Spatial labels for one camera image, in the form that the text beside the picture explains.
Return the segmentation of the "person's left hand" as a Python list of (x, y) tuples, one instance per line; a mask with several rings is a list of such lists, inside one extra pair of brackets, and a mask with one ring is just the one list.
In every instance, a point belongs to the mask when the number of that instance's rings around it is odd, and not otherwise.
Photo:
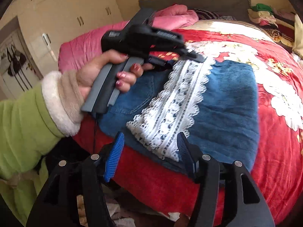
[[(83, 68), (81, 68), (76, 73), (76, 78), (83, 98), (87, 98), (95, 79), (106, 64), (112, 63), (114, 65), (118, 65), (127, 59), (127, 55), (115, 50), (109, 50), (93, 58)], [(122, 93), (128, 92), (131, 86), (136, 83), (137, 79), (143, 75), (144, 71), (152, 70), (153, 68), (154, 66), (150, 63), (145, 63), (143, 65), (135, 63), (131, 66), (129, 71), (118, 72), (116, 74), (116, 88)]]

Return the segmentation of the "green sleeve left forearm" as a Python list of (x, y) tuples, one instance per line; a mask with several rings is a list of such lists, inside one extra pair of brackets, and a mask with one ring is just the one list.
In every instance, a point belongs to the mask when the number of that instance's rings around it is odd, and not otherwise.
[(48, 177), (45, 160), (83, 119), (76, 71), (53, 71), (16, 100), (1, 101), (1, 195), (25, 225)]

